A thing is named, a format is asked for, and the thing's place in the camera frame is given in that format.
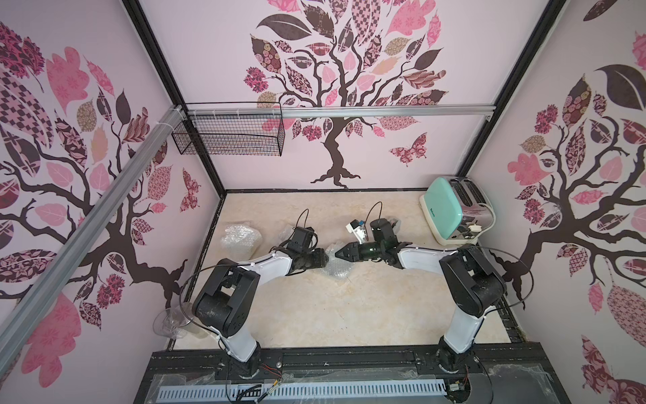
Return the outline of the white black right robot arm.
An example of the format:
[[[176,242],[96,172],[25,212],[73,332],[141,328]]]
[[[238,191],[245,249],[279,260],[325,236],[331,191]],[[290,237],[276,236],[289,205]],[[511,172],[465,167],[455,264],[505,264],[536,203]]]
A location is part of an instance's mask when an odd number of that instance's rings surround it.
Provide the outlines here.
[[[373,241],[356,241],[341,247],[335,257],[350,263],[380,261],[396,269],[418,269],[444,277],[456,309],[441,338],[454,355],[467,353],[489,312],[506,293],[503,279],[482,248],[467,244],[437,249],[401,242],[385,219],[371,222]]]

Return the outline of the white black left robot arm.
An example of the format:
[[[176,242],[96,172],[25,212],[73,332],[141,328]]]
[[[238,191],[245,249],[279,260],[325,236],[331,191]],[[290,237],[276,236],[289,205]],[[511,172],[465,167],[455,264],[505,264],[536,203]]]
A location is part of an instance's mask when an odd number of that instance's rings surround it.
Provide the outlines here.
[[[199,325],[220,338],[230,357],[250,364],[260,350],[246,327],[258,288],[277,278],[322,269],[327,263],[315,230],[296,227],[287,240],[259,259],[240,263],[220,260],[194,299],[192,314]]]

